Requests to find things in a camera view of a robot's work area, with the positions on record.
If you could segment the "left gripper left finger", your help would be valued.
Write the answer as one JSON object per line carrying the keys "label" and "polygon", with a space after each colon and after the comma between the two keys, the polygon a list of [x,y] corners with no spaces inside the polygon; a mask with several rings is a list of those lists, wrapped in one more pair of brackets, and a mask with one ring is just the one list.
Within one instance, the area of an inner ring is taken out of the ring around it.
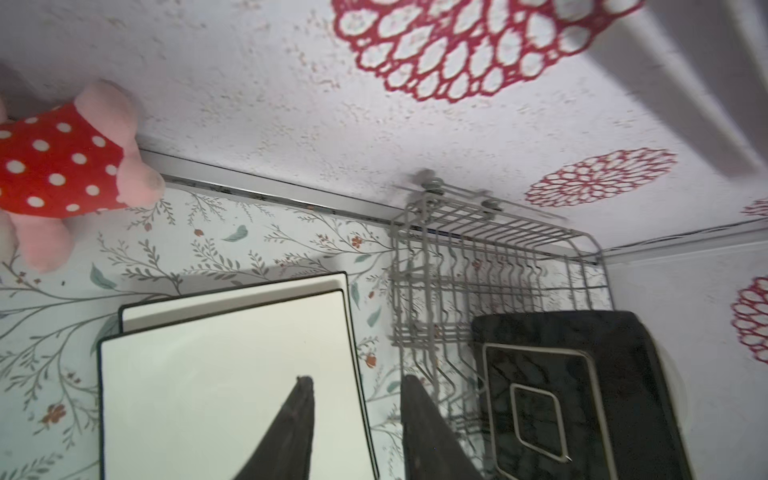
{"label": "left gripper left finger", "polygon": [[311,377],[301,376],[234,479],[307,480],[314,426],[314,383]]}

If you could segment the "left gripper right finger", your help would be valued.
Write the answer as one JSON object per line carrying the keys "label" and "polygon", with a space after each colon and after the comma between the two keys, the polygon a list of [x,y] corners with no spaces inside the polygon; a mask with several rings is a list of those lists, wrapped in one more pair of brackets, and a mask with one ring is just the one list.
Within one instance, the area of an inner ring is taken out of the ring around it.
{"label": "left gripper right finger", "polygon": [[406,479],[482,479],[414,375],[402,378],[400,411]]}

